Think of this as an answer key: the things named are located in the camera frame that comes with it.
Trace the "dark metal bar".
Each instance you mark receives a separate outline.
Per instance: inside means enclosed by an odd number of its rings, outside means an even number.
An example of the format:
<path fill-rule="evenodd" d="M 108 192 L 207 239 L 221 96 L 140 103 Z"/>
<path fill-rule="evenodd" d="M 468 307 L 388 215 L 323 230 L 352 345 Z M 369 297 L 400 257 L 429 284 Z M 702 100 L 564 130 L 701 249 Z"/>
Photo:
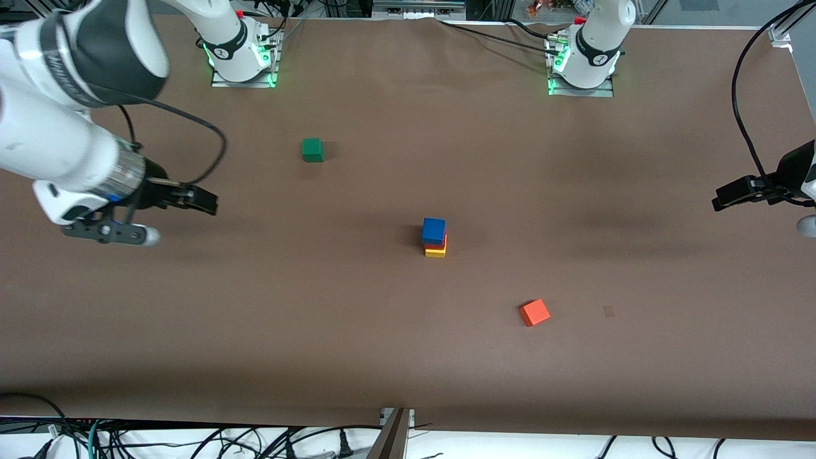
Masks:
<path fill-rule="evenodd" d="M 405 459 L 406 442 L 410 433 L 407 415 L 405 407 L 400 407 L 391 415 L 365 459 Z"/>

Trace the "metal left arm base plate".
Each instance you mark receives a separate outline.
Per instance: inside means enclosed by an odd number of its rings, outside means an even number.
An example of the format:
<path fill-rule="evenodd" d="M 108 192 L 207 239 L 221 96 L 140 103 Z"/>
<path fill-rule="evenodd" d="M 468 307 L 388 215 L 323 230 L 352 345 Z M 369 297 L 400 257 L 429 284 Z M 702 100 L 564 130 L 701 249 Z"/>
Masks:
<path fill-rule="evenodd" d="M 573 97 L 613 97 L 614 84 L 612 76 L 608 75 L 603 83 L 594 88 L 581 88 L 570 84 L 560 72 L 565 62 L 569 62 L 574 53 L 568 45 L 568 39 L 563 34 L 549 34 L 543 40 L 547 50 L 547 82 L 549 96 Z"/>

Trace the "brown table cover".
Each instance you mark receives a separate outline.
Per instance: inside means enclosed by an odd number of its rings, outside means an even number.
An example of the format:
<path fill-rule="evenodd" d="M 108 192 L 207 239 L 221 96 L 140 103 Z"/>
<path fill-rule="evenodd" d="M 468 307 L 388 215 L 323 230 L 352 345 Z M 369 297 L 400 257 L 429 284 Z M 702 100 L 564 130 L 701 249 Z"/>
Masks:
<path fill-rule="evenodd" d="M 633 29 L 601 98 L 431 18 L 306 20 L 277 87 L 213 88 L 189 23 L 155 24 L 161 99 L 229 139 L 219 213 L 139 212 L 160 244 L 102 245 L 0 171 L 0 392 L 78 418 L 816 439 L 806 210 L 711 206 L 755 172 L 731 112 L 751 30 Z"/>

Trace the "orange cube block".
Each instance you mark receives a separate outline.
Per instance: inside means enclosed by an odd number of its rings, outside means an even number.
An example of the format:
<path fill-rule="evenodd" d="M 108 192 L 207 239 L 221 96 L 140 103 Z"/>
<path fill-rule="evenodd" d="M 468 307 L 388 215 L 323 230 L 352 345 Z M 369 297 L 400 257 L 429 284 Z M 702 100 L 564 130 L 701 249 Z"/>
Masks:
<path fill-rule="evenodd" d="M 518 312 L 525 326 L 536 326 L 551 319 L 551 313 L 541 298 L 520 306 Z"/>

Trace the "aluminium frame corner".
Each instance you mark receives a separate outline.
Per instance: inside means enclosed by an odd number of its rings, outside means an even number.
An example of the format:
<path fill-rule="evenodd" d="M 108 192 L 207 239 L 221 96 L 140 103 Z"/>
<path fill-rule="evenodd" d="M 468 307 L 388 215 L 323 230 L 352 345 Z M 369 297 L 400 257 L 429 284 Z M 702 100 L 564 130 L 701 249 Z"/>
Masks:
<path fill-rule="evenodd" d="M 798 0 L 779 15 L 769 27 L 769 37 L 773 46 L 783 47 L 790 43 L 792 30 L 814 12 L 816 12 L 816 0 Z"/>

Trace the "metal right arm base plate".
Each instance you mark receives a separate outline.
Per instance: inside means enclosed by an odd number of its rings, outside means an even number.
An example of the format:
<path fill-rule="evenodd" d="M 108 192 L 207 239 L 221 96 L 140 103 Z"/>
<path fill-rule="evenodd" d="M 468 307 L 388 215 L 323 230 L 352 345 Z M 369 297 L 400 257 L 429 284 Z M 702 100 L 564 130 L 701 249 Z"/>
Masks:
<path fill-rule="evenodd" d="M 254 41 L 242 47 L 237 53 L 237 63 L 216 64 L 208 55 L 212 67 L 212 87 L 232 88 L 274 88 L 277 86 L 278 71 L 282 60 L 282 45 L 285 29 L 269 29 L 268 24 L 256 27 Z M 227 79 L 219 70 L 227 67 L 229 76 L 242 77 L 242 81 Z"/>

